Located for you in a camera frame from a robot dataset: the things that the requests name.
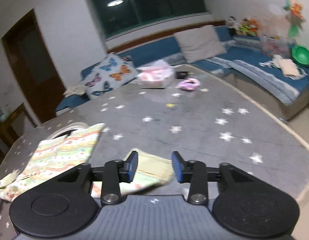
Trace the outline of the colourful patterned children's garment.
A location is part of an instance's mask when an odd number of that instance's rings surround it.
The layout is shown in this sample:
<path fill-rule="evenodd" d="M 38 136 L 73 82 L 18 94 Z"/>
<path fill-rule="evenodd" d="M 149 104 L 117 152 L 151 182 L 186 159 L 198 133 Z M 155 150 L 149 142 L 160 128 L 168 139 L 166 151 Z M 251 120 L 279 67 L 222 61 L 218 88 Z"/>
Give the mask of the colourful patterned children's garment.
<path fill-rule="evenodd" d="M 0 198 L 12 202 L 22 193 L 55 176 L 88 161 L 100 134 L 109 131 L 105 124 L 78 129 L 71 135 L 43 140 L 38 144 L 23 171 L 15 170 L 0 180 Z M 173 179 L 172 162 L 138 152 L 138 168 L 131 183 L 120 183 L 121 194 L 127 195 L 152 186 L 168 184 Z"/>

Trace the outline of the cream crumpled cloth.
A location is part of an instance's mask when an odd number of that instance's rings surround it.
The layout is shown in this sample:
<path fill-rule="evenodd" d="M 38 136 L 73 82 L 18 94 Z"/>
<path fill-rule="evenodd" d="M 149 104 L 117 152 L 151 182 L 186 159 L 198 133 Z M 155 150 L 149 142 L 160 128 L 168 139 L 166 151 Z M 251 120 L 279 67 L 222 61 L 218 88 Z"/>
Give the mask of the cream crumpled cloth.
<path fill-rule="evenodd" d="M 65 98 L 68 98 L 72 95 L 83 96 L 85 93 L 86 93 L 86 87 L 81 84 L 78 84 L 68 87 L 66 91 L 63 93 L 63 96 Z"/>

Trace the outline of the dark wooden door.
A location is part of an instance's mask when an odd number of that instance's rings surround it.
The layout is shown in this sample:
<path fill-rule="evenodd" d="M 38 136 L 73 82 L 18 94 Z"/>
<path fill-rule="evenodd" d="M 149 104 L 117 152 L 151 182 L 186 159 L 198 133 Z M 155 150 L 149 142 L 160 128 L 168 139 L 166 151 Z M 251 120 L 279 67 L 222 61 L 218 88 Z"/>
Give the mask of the dark wooden door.
<path fill-rule="evenodd" d="M 3 37 L 11 70 L 27 102 L 41 123 L 56 117 L 65 86 L 44 42 L 34 10 Z"/>

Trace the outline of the pink hair scrunchie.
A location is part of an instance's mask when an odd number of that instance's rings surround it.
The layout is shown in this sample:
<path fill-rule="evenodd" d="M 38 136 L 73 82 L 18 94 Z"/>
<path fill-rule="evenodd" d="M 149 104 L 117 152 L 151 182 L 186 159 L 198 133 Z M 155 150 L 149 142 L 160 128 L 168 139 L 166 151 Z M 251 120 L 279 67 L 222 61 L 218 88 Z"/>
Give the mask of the pink hair scrunchie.
<path fill-rule="evenodd" d="M 188 78 L 178 83 L 177 88 L 184 91 L 195 91 L 201 86 L 201 83 L 196 78 Z"/>

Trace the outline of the blue corner sofa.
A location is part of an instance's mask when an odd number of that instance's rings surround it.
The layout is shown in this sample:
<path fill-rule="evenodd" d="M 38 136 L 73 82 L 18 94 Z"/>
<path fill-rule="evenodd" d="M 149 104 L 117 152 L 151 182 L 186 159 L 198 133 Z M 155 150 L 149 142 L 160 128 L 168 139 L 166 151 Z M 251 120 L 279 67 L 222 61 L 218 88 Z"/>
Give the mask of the blue corner sofa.
<path fill-rule="evenodd" d="M 195 67 L 227 81 L 278 118 L 290 120 L 309 108 L 309 68 L 301 68 L 300 79 L 285 77 L 278 68 L 263 65 L 270 58 L 260 50 L 258 38 L 231 36 L 225 26 L 215 27 L 215 31 L 226 53 L 195 61 Z M 186 62 L 173 36 L 121 51 L 119 56 L 129 57 L 135 68 L 157 60 L 173 66 Z"/>

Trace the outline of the small black box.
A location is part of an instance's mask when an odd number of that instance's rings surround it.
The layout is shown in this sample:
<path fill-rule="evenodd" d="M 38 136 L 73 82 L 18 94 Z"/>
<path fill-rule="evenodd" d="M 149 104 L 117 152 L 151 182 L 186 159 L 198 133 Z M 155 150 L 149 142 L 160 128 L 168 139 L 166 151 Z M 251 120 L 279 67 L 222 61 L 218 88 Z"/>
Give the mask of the small black box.
<path fill-rule="evenodd" d="M 186 79 L 189 76 L 189 72 L 187 71 L 176 71 L 175 72 L 176 79 Z"/>

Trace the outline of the butterfly print pillow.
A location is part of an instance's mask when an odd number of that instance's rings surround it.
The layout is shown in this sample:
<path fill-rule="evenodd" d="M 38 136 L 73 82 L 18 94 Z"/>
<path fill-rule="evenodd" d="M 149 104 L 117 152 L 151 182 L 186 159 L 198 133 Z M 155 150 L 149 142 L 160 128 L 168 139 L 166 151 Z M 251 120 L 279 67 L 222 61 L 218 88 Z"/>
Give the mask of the butterfly print pillow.
<path fill-rule="evenodd" d="M 93 65 L 82 83 L 88 98 L 92 100 L 129 83 L 137 74 L 134 63 L 129 57 L 110 53 L 101 62 Z"/>

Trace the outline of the pink tissue pack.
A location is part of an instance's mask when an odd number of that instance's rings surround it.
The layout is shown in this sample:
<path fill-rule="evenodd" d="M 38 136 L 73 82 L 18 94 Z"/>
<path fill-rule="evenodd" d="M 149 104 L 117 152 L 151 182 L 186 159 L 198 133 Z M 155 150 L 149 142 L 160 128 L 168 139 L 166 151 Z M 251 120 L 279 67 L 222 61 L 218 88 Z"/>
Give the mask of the pink tissue pack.
<path fill-rule="evenodd" d="M 149 66 L 140 67 L 136 79 L 141 88 L 164 89 L 175 79 L 174 68 L 164 60 L 152 62 Z"/>

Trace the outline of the green plastic bowl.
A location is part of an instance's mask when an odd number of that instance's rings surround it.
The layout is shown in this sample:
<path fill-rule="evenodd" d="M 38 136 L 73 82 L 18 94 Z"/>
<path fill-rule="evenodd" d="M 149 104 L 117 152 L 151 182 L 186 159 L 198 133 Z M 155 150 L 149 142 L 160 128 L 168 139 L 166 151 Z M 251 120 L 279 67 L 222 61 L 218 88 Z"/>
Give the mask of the green plastic bowl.
<path fill-rule="evenodd" d="M 305 46 L 295 45 L 292 48 L 292 60 L 300 66 L 309 67 L 309 50 Z"/>

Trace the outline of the clear plastic storage box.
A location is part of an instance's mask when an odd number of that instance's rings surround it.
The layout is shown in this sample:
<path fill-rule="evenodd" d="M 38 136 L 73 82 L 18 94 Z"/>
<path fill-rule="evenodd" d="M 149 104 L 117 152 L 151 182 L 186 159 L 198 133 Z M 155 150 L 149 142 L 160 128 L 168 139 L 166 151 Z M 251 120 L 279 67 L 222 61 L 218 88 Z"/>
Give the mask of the clear plastic storage box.
<path fill-rule="evenodd" d="M 260 35 L 262 52 L 268 57 L 280 55 L 284 59 L 291 57 L 291 50 L 295 45 L 294 40 L 289 40 L 283 36 Z"/>

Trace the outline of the grey plain pillow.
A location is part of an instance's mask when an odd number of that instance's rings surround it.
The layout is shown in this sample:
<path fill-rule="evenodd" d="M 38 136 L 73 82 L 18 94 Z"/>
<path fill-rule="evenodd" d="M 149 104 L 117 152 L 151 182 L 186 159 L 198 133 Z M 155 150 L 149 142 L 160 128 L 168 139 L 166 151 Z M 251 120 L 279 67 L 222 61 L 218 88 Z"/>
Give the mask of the grey plain pillow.
<path fill-rule="evenodd" d="M 194 63 L 226 53 L 212 25 L 174 33 L 180 51 L 187 63 Z"/>

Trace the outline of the yellow orange plush toys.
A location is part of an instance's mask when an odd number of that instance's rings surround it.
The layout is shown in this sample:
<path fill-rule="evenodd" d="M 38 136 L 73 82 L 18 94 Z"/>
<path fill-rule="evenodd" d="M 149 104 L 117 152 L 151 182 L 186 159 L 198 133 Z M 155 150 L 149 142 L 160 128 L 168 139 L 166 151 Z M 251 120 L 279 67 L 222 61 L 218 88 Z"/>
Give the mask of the yellow orange plush toys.
<path fill-rule="evenodd" d="M 246 17 L 241 21 L 238 30 L 241 35 L 257 37 L 259 23 L 254 18 Z"/>

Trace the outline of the panda plush toy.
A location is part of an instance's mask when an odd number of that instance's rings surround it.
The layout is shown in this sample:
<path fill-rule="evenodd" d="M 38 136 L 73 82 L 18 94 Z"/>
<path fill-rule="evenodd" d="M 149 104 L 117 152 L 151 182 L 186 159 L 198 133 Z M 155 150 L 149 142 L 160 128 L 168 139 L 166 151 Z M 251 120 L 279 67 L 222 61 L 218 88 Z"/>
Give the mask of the panda plush toy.
<path fill-rule="evenodd" d="M 237 26 L 237 19 L 234 16 L 229 16 L 225 20 L 225 25 L 229 28 L 236 28 Z"/>

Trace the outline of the colourful pinwheel toy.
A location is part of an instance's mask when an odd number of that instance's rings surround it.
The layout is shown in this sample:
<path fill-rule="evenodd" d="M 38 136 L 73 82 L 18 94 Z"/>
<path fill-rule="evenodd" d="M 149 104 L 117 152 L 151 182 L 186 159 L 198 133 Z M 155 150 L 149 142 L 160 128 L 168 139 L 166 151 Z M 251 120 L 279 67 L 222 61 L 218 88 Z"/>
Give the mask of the colourful pinwheel toy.
<path fill-rule="evenodd" d="M 299 35 L 299 31 L 303 29 L 302 24 L 305 22 L 302 15 L 303 5 L 297 0 L 285 0 L 283 10 L 287 12 L 286 20 L 290 24 L 287 37 L 295 38 Z"/>

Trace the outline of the dark window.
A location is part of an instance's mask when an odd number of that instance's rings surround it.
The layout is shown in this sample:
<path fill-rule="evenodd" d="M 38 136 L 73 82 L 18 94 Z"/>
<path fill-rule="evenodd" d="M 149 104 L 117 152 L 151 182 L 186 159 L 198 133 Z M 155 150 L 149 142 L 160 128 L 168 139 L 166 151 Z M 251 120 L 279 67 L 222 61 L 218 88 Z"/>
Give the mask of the dark window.
<path fill-rule="evenodd" d="M 204 0 L 91 0 L 106 37 L 207 11 Z"/>

